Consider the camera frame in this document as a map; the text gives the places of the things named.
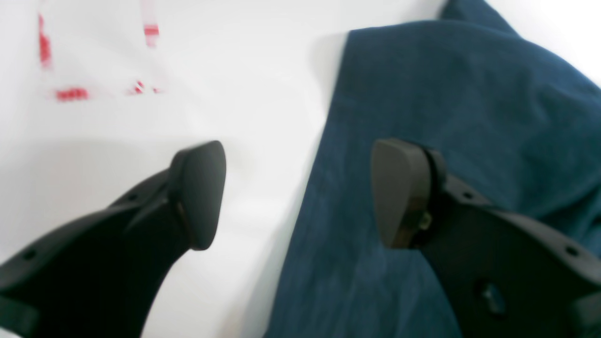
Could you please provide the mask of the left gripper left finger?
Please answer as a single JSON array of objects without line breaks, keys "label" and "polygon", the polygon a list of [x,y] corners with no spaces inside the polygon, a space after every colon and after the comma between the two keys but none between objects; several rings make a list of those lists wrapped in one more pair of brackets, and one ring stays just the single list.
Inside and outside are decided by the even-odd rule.
[{"label": "left gripper left finger", "polygon": [[2,263],[1,332],[18,338],[139,338],[172,265],[216,235],[227,160],[210,141],[112,205]]}]

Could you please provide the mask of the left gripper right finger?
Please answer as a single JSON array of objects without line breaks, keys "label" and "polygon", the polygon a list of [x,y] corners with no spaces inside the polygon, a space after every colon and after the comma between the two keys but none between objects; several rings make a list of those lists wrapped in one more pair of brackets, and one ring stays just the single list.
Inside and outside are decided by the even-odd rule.
[{"label": "left gripper right finger", "polygon": [[447,173],[443,156],[378,139],[371,186],[384,246],[418,250],[466,338],[598,338],[600,259]]}]

